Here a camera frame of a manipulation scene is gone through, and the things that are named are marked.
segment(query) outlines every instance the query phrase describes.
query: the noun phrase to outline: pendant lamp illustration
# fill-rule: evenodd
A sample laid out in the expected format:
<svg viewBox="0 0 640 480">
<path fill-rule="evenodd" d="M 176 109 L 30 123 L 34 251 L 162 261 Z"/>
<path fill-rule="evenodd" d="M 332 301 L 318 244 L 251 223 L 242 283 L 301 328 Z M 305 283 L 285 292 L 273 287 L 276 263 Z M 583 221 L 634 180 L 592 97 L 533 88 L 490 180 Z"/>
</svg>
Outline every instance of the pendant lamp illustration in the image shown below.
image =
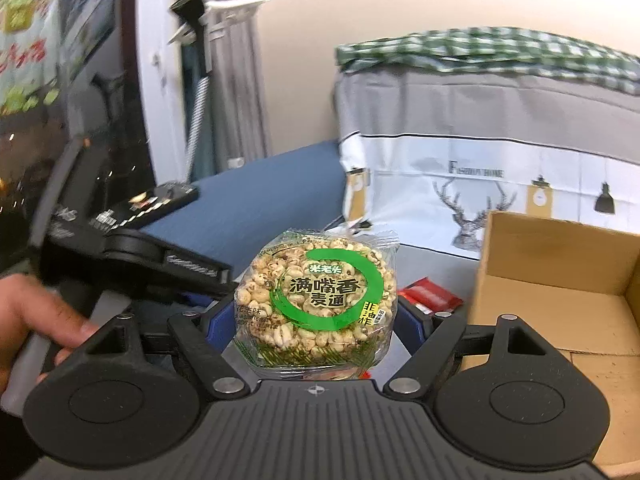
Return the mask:
<svg viewBox="0 0 640 480">
<path fill-rule="evenodd" d="M 616 203 L 613 200 L 613 197 L 609 192 L 609 184 L 607 183 L 607 160 L 604 161 L 604 182 L 602 183 L 602 192 L 600 196 L 597 197 L 596 203 L 593 208 L 598 213 L 603 213 L 607 215 L 615 215 L 616 214 Z"/>
<path fill-rule="evenodd" d="M 542 148 L 540 148 L 539 177 L 527 187 L 527 214 L 539 218 L 551 218 L 554 190 L 542 176 Z"/>
</svg>

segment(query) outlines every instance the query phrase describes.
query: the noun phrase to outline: gingham trim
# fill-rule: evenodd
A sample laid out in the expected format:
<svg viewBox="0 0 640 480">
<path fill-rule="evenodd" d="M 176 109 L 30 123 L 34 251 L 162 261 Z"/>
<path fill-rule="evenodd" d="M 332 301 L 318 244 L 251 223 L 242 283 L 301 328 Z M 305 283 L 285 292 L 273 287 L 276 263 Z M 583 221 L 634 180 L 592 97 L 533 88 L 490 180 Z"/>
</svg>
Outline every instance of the gingham trim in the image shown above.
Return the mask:
<svg viewBox="0 0 640 480">
<path fill-rule="evenodd" d="M 450 28 L 338 46 L 344 72 L 404 64 L 439 73 L 514 73 L 583 81 L 640 95 L 640 58 L 548 32 Z"/>
</svg>

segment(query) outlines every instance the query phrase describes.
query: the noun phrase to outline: red wrapper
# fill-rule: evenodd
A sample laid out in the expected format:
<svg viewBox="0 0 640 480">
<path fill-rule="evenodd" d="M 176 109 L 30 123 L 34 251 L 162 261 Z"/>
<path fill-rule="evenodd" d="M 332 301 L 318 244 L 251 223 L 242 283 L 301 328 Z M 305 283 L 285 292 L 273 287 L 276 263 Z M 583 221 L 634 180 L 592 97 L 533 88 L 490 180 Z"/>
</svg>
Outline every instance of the red wrapper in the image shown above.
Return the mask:
<svg viewBox="0 0 640 480">
<path fill-rule="evenodd" d="M 452 294 L 446 288 L 436 285 L 428 278 L 422 278 L 408 287 L 398 290 L 398 294 L 404 296 L 419 308 L 422 306 L 431 312 L 454 310 L 463 303 L 455 294 Z"/>
</svg>

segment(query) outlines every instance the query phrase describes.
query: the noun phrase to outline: deer illustration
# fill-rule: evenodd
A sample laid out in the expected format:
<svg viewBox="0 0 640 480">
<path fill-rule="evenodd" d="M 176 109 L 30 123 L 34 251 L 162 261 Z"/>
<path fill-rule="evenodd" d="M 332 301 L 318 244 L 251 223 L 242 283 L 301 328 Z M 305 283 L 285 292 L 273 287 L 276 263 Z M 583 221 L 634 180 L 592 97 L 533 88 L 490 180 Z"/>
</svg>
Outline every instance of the deer illustration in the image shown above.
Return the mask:
<svg viewBox="0 0 640 480">
<path fill-rule="evenodd" d="M 464 249 L 465 251 L 480 251 L 480 242 L 476 238 L 476 232 L 478 229 L 482 229 L 486 226 L 486 218 L 491 211 L 491 198 L 486 198 L 486 209 L 480 211 L 476 218 L 473 220 L 465 219 L 465 210 L 462 208 L 460 204 L 458 204 L 458 198 L 460 197 L 460 193 L 457 193 L 453 200 L 447 195 L 447 186 L 454 181 L 453 178 L 450 178 L 442 185 L 442 189 L 438 190 L 438 185 L 436 182 L 433 183 L 433 189 L 435 190 L 440 200 L 449 207 L 453 211 L 453 220 L 456 224 L 460 226 L 460 232 L 453 238 L 452 245 L 459 249 Z M 500 187 L 498 182 L 495 183 L 500 191 L 500 203 L 495 208 L 496 211 L 507 211 L 511 205 L 513 205 L 514 200 L 516 200 L 517 193 L 514 193 L 511 197 L 511 200 L 507 200 L 507 195 Z"/>
</svg>

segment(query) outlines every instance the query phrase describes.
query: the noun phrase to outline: fingernail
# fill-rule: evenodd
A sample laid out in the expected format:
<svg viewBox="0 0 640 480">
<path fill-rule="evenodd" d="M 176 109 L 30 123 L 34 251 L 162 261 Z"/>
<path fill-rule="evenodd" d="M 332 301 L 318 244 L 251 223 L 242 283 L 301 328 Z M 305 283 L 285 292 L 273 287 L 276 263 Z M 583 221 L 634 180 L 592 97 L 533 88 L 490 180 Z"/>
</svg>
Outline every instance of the fingernail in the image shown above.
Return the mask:
<svg viewBox="0 0 640 480">
<path fill-rule="evenodd" d="M 93 334 L 96 333 L 98 327 L 95 326 L 91 321 L 85 321 L 80 327 L 80 333 L 84 339 L 89 339 Z"/>
</svg>

